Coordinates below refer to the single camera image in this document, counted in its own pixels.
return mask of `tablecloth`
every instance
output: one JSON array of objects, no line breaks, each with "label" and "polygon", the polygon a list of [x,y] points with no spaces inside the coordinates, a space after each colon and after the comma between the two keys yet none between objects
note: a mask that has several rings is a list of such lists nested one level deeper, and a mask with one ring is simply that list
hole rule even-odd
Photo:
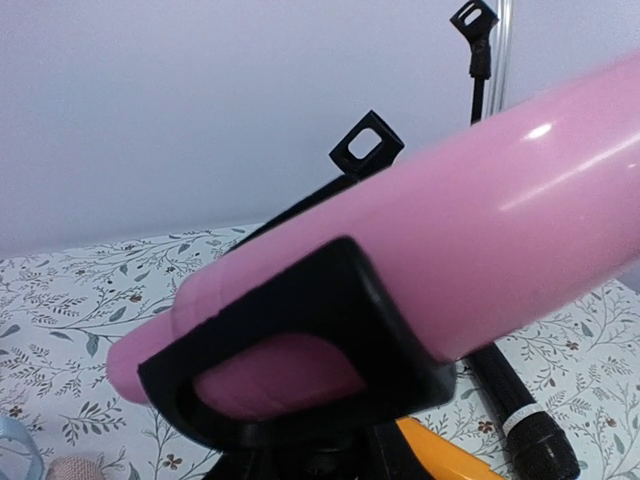
[{"label": "tablecloth", "polygon": [[[0,261],[0,414],[20,419],[47,463],[97,461],[110,480],[201,478],[217,454],[105,378],[109,346],[169,308],[181,281],[255,226],[191,231]],[[607,282],[498,342],[565,428],[584,479],[640,479],[640,297]],[[472,372],[455,401],[417,417],[515,478]],[[0,466],[26,454],[0,444]]]}]

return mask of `wall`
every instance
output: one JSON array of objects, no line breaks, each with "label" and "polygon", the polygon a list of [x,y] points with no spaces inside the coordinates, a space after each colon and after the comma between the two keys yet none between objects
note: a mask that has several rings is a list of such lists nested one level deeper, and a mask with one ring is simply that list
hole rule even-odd
[{"label": "wall", "polygon": [[262,221],[369,109],[469,116],[460,0],[0,3],[0,258]]},{"label": "wall", "polygon": [[[509,105],[640,48],[637,0],[514,3]],[[620,279],[640,291],[640,264]]]}]

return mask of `yellow plastic object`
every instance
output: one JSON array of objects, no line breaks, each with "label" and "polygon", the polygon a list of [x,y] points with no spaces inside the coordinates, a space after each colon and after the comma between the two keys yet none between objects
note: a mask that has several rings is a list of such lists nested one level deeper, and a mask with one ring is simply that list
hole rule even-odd
[{"label": "yellow plastic object", "polygon": [[406,417],[396,421],[413,454],[436,480],[500,480],[489,465]]}]

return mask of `pink bottle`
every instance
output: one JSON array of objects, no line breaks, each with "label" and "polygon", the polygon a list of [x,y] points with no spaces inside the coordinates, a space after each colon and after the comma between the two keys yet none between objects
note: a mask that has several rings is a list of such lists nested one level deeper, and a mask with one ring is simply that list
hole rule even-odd
[{"label": "pink bottle", "polygon": [[[420,152],[194,273],[171,310],[112,346],[110,382],[146,402],[141,362],[344,234],[442,362],[620,273],[640,257],[640,53]],[[196,387],[219,412],[258,419],[363,385],[334,347],[289,335]]]}]

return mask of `white band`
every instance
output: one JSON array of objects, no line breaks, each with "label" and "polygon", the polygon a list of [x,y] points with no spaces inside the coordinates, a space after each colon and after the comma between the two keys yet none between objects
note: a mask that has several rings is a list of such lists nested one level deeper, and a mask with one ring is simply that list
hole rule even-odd
[{"label": "white band", "polygon": [[519,410],[516,410],[513,415],[507,418],[506,422],[502,425],[502,431],[504,432],[504,436],[509,435],[509,432],[513,427],[515,427],[518,423],[520,423],[525,418],[533,415],[534,413],[544,412],[542,407],[537,403],[530,403],[529,405],[525,405]]}]

